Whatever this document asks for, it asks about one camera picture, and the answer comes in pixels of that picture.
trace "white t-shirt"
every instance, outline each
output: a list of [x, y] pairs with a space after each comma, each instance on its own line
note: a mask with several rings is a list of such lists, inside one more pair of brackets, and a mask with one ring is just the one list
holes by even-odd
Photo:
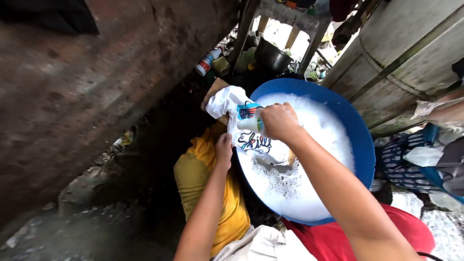
[[227, 244], [213, 261], [317, 261], [291, 230], [261, 225]]

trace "soapy water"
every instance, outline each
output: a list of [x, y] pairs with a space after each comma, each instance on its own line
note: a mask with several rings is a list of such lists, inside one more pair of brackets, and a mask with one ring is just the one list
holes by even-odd
[[[313, 139], [354, 173], [353, 150], [345, 127], [326, 105], [287, 93], [273, 93], [256, 100], [263, 107], [284, 102], [292, 105], [298, 122]], [[305, 222], [330, 217], [298, 159], [291, 170], [285, 170], [264, 166], [256, 156], [237, 152], [249, 184], [269, 208]]]

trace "black pot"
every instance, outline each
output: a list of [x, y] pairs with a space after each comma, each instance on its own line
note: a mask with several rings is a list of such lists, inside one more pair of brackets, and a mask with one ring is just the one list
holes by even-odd
[[282, 74], [293, 59], [261, 38], [255, 51], [255, 60], [274, 73]]

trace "blue patterned fabric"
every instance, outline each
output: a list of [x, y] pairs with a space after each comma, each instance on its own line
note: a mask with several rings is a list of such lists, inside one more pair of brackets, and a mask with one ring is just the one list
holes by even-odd
[[421, 193], [442, 191], [435, 187], [420, 171], [419, 166], [403, 159], [403, 156], [415, 147], [429, 146], [433, 141], [424, 139], [424, 130], [413, 134], [404, 134], [399, 141], [390, 142], [382, 149], [384, 173], [388, 180], [398, 187], [408, 188]]

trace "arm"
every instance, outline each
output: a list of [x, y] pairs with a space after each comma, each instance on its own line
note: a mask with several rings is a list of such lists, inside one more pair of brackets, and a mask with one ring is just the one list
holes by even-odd
[[364, 185], [298, 125], [289, 103], [268, 106], [260, 116], [267, 136], [295, 153], [358, 260], [421, 260]]
[[224, 133], [216, 144], [216, 164], [179, 239], [174, 261], [209, 260], [231, 167], [232, 136]]

